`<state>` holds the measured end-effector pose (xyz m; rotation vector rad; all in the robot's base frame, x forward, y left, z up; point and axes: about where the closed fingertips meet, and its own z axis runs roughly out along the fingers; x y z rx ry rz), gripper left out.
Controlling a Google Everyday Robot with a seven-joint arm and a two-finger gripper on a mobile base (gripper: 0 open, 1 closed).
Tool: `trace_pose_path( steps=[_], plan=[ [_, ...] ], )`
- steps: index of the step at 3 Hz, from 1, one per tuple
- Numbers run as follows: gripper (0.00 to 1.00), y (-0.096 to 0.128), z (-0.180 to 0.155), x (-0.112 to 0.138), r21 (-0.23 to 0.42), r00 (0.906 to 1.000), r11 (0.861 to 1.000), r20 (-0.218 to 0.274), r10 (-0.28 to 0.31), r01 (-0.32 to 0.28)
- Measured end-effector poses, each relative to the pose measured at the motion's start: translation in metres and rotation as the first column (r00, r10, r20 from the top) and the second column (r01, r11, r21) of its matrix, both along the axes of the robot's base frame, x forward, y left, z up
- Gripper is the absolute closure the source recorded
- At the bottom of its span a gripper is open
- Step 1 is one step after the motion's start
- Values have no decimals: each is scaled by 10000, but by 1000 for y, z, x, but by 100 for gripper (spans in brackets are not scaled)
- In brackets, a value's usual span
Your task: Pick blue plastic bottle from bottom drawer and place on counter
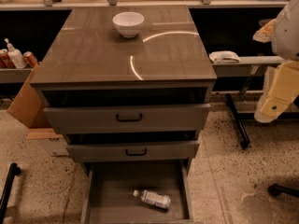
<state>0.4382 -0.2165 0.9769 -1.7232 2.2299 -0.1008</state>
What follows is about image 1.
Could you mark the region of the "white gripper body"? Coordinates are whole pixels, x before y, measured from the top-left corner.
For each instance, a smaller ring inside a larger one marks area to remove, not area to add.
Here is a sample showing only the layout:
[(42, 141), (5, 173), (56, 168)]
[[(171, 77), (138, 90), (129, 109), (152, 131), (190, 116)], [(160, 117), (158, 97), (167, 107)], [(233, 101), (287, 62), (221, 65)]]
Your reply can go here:
[(272, 33), (272, 50), (286, 60), (299, 60), (299, 0), (290, 0), (278, 13)]

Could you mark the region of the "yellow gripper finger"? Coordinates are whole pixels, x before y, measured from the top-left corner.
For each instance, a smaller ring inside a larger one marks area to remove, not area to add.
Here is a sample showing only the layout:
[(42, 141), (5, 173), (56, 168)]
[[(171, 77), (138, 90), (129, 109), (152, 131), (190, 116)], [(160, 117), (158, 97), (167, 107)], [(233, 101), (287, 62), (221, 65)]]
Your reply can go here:
[(276, 20), (268, 21), (262, 28), (260, 28), (254, 35), (253, 39), (258, 42), (266, 43), (270, 42), (274, 30)]
[(299, 95), (299, 62), (284, 61), (278, 67), (269, 66), (264, 74), (263, 94), (256, 106), (254, 118), (261, 123), (277, 119)]

